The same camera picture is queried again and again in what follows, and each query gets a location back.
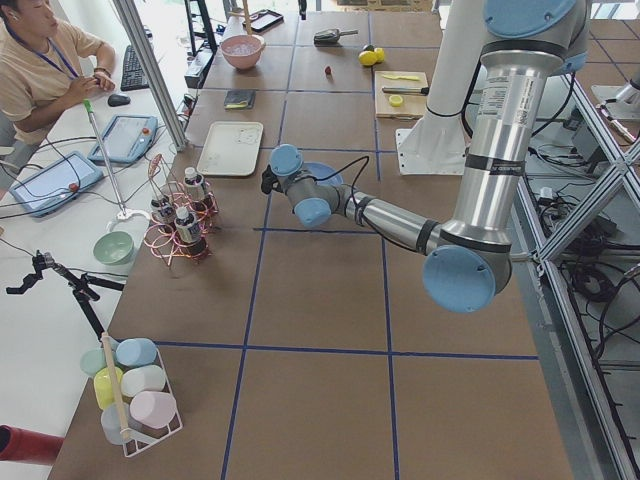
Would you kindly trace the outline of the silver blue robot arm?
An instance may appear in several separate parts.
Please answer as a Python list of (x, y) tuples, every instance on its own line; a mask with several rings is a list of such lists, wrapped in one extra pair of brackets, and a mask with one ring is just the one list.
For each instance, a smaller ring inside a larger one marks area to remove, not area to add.
[(487, 78), (450, 220), (424, 218), (353, 185), (328, 185), (290, 144), (272, 152), (263, 191), (282, 192), (307, 227), (340, 214), (423, 254), (424, 287), (441, 307), (484, 308), (511, 276), (506, 222), (546, 81), (583, 65), (590, 8), (587, 1), (481, 3), (475, 22), (486, 35), (477, 40), (473, 64)]

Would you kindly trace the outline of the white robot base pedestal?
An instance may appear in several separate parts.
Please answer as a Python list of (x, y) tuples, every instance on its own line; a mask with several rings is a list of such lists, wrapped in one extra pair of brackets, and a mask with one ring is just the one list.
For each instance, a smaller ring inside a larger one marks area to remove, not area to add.
[(466, 140), (462, 111), (474, 88), (474, 72), (486, 40), (484, 3), (451, 3), (436, 60), (426, 110), (410, 130), (399, 129), (397, 154), (403, 175), (460, 175), (465, 164)]

